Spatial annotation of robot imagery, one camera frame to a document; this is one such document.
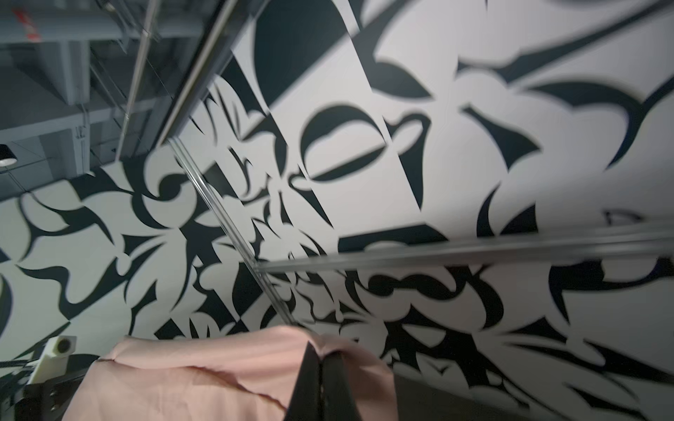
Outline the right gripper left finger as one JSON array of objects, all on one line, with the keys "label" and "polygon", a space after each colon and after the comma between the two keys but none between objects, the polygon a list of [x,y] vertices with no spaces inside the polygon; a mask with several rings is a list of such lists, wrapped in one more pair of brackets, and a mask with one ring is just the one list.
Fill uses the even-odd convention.
[{"label": "right gripper left finger", "polygon": [[321,421],[321,358],[308,343],[284,421]]}]

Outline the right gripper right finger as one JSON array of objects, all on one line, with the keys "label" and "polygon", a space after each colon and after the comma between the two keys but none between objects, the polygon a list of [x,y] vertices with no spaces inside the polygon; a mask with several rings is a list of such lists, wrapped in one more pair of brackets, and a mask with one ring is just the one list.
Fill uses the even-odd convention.
[{"label": "right gripper right finger", "polygon": [[346,363],[340,353],[326,356],[321,363],[321,388],[321,420],[362,420],[349,385]]}]

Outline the pink shorts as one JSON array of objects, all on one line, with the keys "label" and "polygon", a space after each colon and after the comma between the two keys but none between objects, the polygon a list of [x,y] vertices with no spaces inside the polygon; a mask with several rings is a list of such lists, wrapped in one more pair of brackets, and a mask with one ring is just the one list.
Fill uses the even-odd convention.
[{"label": "pink shorts", "polygon": [[377,356],[331,335],[276,326],[206,340],[126,337],[95,361],[67,420],[281,420],[307,347],[341,354],[364,420],[398,419],[394,375]]}]

